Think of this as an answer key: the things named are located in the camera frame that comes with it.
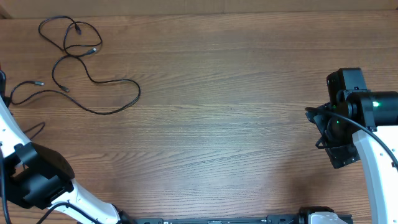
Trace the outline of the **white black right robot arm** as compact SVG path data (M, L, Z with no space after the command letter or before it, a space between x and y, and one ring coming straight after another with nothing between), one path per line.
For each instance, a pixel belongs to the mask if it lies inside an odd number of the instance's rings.
M360 68L326 78L329 102L307 107L335 169L361 161L372 223L397 223L397 92L371 91Z

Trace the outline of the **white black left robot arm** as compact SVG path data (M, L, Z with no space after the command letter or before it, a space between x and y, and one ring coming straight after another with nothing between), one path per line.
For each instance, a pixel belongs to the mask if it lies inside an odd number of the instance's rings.
M84 189L66 159L57 151L32 142L9 111L6 75L1 74L1 198L22 208L56 210L78 223L134 223L124 211Z

